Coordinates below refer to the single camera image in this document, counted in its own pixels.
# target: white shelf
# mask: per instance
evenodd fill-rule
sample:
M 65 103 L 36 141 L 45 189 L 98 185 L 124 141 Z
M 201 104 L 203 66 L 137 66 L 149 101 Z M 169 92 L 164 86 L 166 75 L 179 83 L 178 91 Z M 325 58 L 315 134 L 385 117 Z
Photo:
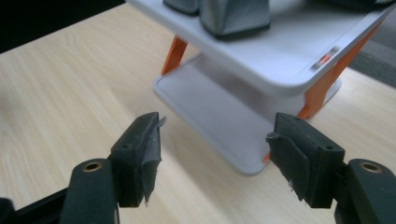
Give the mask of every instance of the white shelf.
M 276 112 L 297 114 L 304 96 L 275 97 L 199 55 L 153 83 L 155 92 L 186 120 L 233 168 L 257 174 L 269 152 L 265 137 Z M 327 100 L 340 88 L 333 85 Z
M 204 30 L 198 17 L 175 12 L 163 0 L 128 2 L 257 90 L 274 95 L 306 91 L 391 10 L 363 13 L 315 1 L 271 0 L 269 30 L 221 41 Z M 331 49 L 338 51 L 327 63 L 313 69 Z

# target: orange leg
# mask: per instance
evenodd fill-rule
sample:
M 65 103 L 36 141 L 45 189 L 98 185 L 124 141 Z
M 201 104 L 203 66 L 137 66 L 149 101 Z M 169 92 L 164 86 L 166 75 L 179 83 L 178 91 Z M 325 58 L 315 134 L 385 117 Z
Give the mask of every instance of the orange leg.
M 323 106 L 326 93 L 335 80 L 341 75 L 353 58 L 358 54 L 361 47 L 367 42 L 375 32 L 379 24 L 370 31 L 358 44 L 353 47 L 338 63 L 321 77 L 308 91 L 305 92 L 305 105 L 297 115 L 301 119 L 312 118 Z
M 168 56 L 166 57 L 166 61 L 163 65 L 163 70 L 161 71 L 163 76 L 180 65 L 186 47 L 187 42 L 175 35 L 172 46 L 169 49 Z

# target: dark floor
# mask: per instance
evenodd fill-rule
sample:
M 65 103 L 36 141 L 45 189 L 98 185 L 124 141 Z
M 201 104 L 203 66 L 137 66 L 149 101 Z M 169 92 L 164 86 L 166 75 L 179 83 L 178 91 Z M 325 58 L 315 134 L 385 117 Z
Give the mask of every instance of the dark floor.
M 0 53 L 123 3 L 124 0 L 0 0 Z M 396 9 L 350 67 L 396 88 Z

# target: light wood surface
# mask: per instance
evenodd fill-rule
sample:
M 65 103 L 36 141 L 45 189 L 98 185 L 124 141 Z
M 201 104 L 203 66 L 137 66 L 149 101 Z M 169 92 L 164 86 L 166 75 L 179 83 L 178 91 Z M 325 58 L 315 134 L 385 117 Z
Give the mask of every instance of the light wood surface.
M 65 188 L 76 165 L 106 158 L 135 118 L 159 111 L 156 189 L 148 207 L 121 209 L 121 223 L 334 223 L 333 209 L 299 202 L 272 163 L 254 176 L 232 170 L 155 96 L 173 37 L 123 5 L 1 54 L 0 197 L 18 209 Z M 185 58 L 196 52 L 188 46 Z M 345 161 L 395 173 L 396 91 L 350 69 L 341 78 L 310 123 L 345 148 Z

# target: lower shelf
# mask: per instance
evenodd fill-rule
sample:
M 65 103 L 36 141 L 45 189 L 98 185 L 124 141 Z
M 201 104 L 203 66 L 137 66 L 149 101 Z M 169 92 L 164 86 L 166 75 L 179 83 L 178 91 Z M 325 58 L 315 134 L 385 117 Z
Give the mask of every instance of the lower shelf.
M 157 78 L 158 96 L 186 120 L 231 166 L 255 175 L 266 165 L 265 137 L 274 129 L 276 112 L 292 115 L 303 108 L 304 95 L 276 97 L 253 89 L 205 55 Z M 341 87 L 337 81 L 327 100 Z

